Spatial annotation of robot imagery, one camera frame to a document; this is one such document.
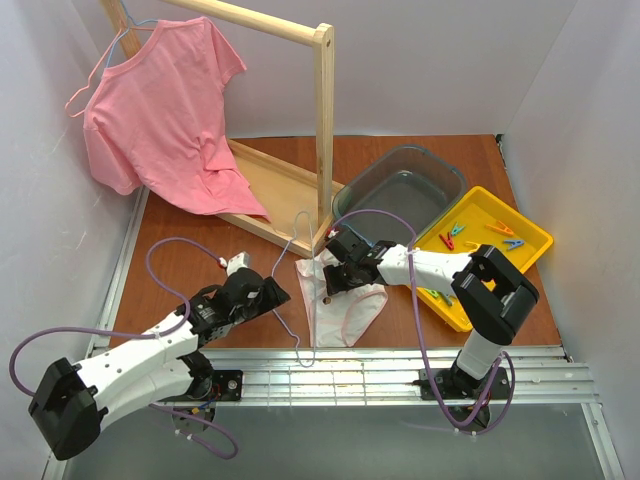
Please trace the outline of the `white pink-trimmed underwear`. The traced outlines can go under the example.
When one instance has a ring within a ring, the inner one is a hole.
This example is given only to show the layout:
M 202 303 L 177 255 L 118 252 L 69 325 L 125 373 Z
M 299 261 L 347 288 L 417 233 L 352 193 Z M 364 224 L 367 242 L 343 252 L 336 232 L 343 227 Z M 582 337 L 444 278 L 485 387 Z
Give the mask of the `white pink-trimmed underwear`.
M 377 284 L 329 296 L 323 268 L 338 264 L 328 250 L 323 250 L 313 260 L 295 262 L 310 342 L 318 348 L 353 347 L 388 300 L 385 288 Z

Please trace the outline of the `light blue wire hanger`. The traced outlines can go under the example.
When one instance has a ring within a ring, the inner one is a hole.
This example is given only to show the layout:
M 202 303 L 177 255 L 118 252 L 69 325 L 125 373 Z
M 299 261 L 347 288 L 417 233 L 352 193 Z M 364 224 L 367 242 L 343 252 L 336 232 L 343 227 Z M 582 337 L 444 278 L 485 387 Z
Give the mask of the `light blue wire hanger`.
M 275 278 L 276 270 L 279 267 L 281 261 L 283 260 L 285 254 L 289 251 L 289 247 L 293 244 L 294 240 L 298 239 L 297 223 L 298 223 L 298 220 L 299 220 L 299 218 L 301 216 L 305 216 L 306 217 L 307 225 L 308 225 L 308 231 L 309 231 L 309 234 L 310 234 L 310 239 L 311 240 L 313 239 L 311 214 L 306 210 L 301 210 L 296 214 L 296 216 L 294 217 L 294 220 L 293 220 L 293 235 L 285 243 L 284 247 L 281 250 L 280 255 L 278 256 L 277 260 L 272 265 L 272 268 L 271 268 L 271 277 L 272 278 Z M 312 277 L 312 287 L 313 287 L 313 293 L 314 294 L 318 293 L 318 280 L 316 278 L 316 265 L 317 265 L 317 254 L 318 253 L 319 253 L 318 247 L 315 245 L 314 241 L 312 240 L 311 241 L 311 267 L 312 267 L 311 277 Z M 317 304 L 314 304 L 314 306 L 312 307 L 312 316 L 311 316 L 311 319 L 312 319 L 312 333 L 310 335 L 311 357 L 309 359 L 303 359 L 300 356 L 300 350 L 299 350 L 300 344 L 301 344 L 300 336 L 297 335 L 289 327 L 287 322 L 284 320 L 284 318 L 280 315 L 280 313 L 276 309 L 272 310 L 273 315 L 276 317 L 276 319 L 278 320 L 280 325 L 284 328 L 284 330 L 287 333 L 287 335 L 289 337 L 291 337 L 295 341 L 295 343 L 294 343 L 294 353 L 295 353 L 296 362 L 303 369 L 311 369 L 316 363 L 316 358 L 317 358 L 317 344 L 316 344 L 316 339 L 317 339 L 317 311 L 318 311 Z

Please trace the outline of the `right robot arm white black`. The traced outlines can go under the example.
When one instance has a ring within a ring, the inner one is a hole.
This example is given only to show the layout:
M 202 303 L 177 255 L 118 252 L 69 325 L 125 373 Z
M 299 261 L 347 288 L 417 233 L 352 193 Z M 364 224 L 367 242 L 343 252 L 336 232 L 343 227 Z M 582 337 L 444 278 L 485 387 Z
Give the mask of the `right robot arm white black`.
M 329 296 L 365 285 L 409 285 L 457 299 L 472 329 L 452 366 L 435 374 L 444 398 L 472 398 L 490 381 L 490 371 L 539 301 L 536 287 L 497 248 L 471 253 L 410 249 L 392 241 L 374 245 L 345 228 L 327 235 L 337 259 L 323 268 Z

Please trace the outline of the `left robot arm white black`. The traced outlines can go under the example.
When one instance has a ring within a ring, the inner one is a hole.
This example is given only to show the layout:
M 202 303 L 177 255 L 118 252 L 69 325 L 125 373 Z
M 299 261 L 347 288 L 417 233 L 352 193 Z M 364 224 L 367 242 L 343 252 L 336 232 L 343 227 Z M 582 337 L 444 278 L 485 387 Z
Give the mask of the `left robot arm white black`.
M 230 330 L 285 304 L 273 277 L 241 267 L 163 321 L 101 355 L 52 363 L 28 411 L 59 460 L 86 450 L 101 431 L 159 401 L 238 401 L 242 373 L 217 371 L 201 349 Z

